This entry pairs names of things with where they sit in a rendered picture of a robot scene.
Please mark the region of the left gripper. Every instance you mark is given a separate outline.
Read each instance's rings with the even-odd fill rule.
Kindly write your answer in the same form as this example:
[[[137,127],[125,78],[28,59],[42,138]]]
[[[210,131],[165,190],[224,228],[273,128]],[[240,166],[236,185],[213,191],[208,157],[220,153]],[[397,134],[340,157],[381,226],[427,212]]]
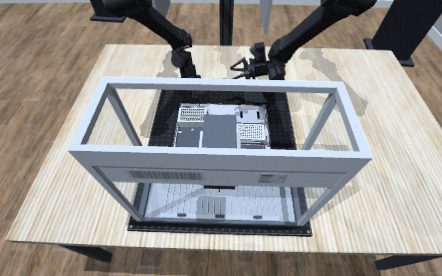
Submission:
[[[239,65],[242,62],[243,62],[244,68],[234,68],[235,66]],[[243,72],[232,79],[238,79],[238,78],[242,78],[242,77],[245,77],[245,79],[251,79],[250,77],[252,77],[252,80],[256,80],[255,77],[268,75],[268,70],[267,70],[267,72],[264,72],[264,73],[255,74],[255,69],[254,69],[252,58],[249,58],[249,63],[250,64],[248,64],[248,61],[246,61],[246,57],[243,57],[237,63],[232,65],[230,67],[230,70]]]

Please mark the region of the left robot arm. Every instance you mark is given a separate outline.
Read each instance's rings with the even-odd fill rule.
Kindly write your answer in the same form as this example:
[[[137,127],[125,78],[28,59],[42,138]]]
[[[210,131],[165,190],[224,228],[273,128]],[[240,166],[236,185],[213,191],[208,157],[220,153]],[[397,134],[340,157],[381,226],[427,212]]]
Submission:
[[[268,52],[267,64],[264,42],[255,43],[249,48],[250,53],[254,56],[252,60],[255,74],[268,70],[269,80],[285,80],[285,64],[297,49],[337,21],[350,15],[358,17],[373,7],[376,2],[377,0],[321,0],[321,5],[316,10],[290,33],[278,38],[272,44]]]

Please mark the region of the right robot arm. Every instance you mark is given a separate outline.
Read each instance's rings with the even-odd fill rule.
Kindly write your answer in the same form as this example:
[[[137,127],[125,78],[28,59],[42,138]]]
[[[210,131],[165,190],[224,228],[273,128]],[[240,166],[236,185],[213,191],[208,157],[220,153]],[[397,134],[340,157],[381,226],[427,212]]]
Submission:
[[[184,52],[186,51],[184,49],[192,47],[193,42],[191,35],[187,34],[184,29],[180,29],[179,27],[174,26],[155,8],[153,8],[152,0],[102,1],[105,8],[112,14],[116,15],[119,18],[126,16],[130,19],[134,19],[163,39],[165,39],[172,47],[171,62],[174,67],[180,69],[181,78],[197,77],[195,65],[193,65],[193,67],[191,66],[183,68],[183,66],[193,64],[191,52]]]

